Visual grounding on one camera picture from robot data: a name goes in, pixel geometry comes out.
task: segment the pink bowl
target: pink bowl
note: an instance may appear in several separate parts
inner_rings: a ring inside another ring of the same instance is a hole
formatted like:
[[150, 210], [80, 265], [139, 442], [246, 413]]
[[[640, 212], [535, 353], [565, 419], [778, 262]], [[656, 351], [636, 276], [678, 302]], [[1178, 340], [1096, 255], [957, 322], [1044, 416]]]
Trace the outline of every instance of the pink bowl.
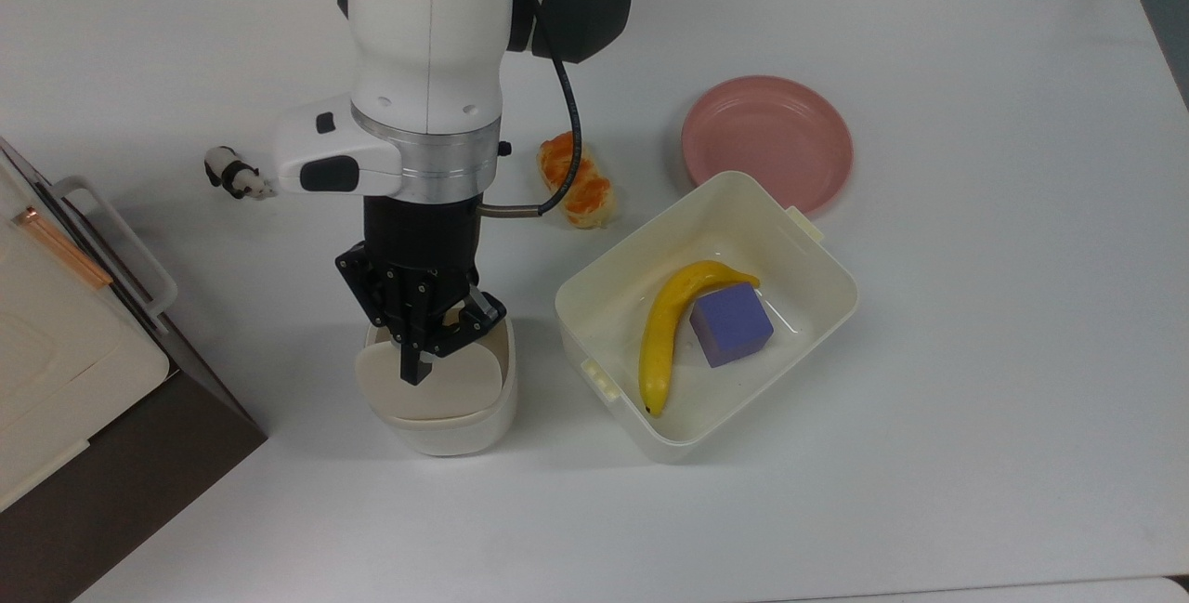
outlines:
[[850, 132], [832, 105], [774, 75], [748, 75], [706, 92], [685, 117], [681, 151], [696, 184], [743, 171], [781, 206], [804, 214], [833, 200], [854, 162]]

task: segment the white bin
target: white bin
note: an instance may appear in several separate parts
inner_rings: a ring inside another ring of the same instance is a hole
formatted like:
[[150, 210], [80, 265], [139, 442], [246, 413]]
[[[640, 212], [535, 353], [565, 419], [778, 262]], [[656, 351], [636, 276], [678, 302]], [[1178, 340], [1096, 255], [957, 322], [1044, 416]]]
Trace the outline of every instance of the white bin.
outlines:
[[[855, 312], [857, 285], [820, 238], [751, 176], [713, 176], [561, 285], [555, 307], [566, 357], [644, 454], [674, 463]], [[685, 318], [668, 403], [654, 419], [638, 388], [644, 322], [667, 277], [702, 259], [760, 277], [775, 333], [760, 352], [711, 369]]]

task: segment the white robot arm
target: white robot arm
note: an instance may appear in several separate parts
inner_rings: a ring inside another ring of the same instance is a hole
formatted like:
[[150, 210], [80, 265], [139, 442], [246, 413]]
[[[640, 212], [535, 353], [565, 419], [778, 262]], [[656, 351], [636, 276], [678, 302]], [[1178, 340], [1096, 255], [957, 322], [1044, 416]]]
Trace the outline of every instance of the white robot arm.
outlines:
[[[336, 262], [369, 319], [401, 346], [405, 382], [429, 372], [433, 357], [422, 354], [449, 354], [505, 314], [477, 289], [474, 268], [479, 216], [501, 211], [483, 203], [483, 191], [509, 151], [499, 142], [505, 49], [552, 57], [564, 74], [562, 59], [580, 62], [619, 34], [629, 5], [340, 0], [357, 44], [353, 89], [282, 117], [278, 183], [364, 196], [364, 241]], [[540, 214], [546, 206], [512, 209]], [[459, 324], [442, 325], [459, 302]]]

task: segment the toy banana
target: toy banana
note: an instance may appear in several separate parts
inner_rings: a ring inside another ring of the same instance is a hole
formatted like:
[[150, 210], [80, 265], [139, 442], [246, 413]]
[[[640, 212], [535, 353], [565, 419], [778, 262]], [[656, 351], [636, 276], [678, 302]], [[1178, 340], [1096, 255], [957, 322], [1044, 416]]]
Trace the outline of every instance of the toy banana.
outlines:
[[668, 400], [669, 378], [673, 375], [673, 345], [677, 325], [690, 302], [705, 290], [725, 288], [738, 282], [751, 282], [760, 287], [760, 279], [741, 274], [730, 265], [713, 260], [694, 262], [665, 283], [644, 325], [644, 338], [640, 347], [640, 396], [644, 409], [653, 417], [660, 417]]

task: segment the purple block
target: purple block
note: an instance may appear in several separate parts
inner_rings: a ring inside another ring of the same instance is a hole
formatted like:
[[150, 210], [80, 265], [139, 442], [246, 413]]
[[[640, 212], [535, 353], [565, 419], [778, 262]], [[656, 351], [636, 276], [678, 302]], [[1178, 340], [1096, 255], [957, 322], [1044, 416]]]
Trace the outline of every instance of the purple block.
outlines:
[[690, 324], [712, 369], [760, 352], [772, 338], [772, 322], [748, 282], [698, 297]]

